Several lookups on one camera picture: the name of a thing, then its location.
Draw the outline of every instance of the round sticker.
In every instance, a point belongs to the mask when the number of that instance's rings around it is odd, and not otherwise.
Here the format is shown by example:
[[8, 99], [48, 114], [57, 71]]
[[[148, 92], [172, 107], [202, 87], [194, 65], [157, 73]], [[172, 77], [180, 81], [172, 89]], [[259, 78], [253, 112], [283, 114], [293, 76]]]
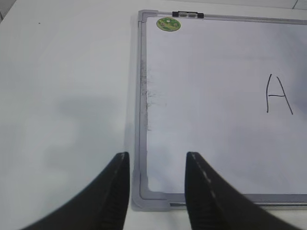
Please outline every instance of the round sticker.
[[161, 18], [157, 21], [157, 26], [164, 31], [176, 31], [179, 30], [180, 22], [173, 18]]

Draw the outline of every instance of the white surface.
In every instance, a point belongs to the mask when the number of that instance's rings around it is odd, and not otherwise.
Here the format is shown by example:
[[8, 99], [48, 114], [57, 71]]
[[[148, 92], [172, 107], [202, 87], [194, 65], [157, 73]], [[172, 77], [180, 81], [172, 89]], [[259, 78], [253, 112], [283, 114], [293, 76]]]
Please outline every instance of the white surface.
[[[244, 194], [307, 194], [307, 25], [147, 21], [149, 188], [184, 193], [197, 151]], [[283, 95], [284, 87], [293, 115]]]
[[[142, 9], [307, 19], [304, 11], [163, 0], [17, 1], [0, 24], [1, 230], [45, 216], [113, 154], [133, 153]], [[307, 212], [278, 215], [307, 228]], [[129, 208], [125, 229], [186, 230], [189, 221], [185, 211]]]
[[292, 9], [296, 0], [177, 0], [243, 6], [279, 7]]

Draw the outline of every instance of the whiteboard frame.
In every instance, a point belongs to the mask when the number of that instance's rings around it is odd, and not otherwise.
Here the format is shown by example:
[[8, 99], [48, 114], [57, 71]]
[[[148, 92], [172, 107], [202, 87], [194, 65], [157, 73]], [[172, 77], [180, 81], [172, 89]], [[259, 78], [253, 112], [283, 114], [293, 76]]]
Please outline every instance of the whiteboard frame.
[[[171, 12], [153, 10], [139, 11], [138, 17], [138, 66], [135, 118], [135, 158], [132, 176], [132, 208], [142, 211], [168, 211], [184, 209], [184, 194], [153, 192], [148, 187], [147, 177], [147, 65], [146, 65], [146, 23], [148, 17], [170, 16]], [[260, 23], [284, 23], [307, 25], [306, 20], [257, 18], [241, 16], [207, 15], [205, 20], [241, 21]], [[307, 194], [247, 194], [254, 203], [267, 209], [306, 209]]]

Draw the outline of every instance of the whiteboard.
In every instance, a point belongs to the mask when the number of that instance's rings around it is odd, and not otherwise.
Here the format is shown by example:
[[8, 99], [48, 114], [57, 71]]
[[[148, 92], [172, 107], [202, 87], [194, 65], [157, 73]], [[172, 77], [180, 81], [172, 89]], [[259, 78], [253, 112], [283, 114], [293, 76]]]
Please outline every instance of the whiteboard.
[[243, 194], [307, 194], [307, 26], [146, 22], [149, 191], [184, 193], [199, 152]]

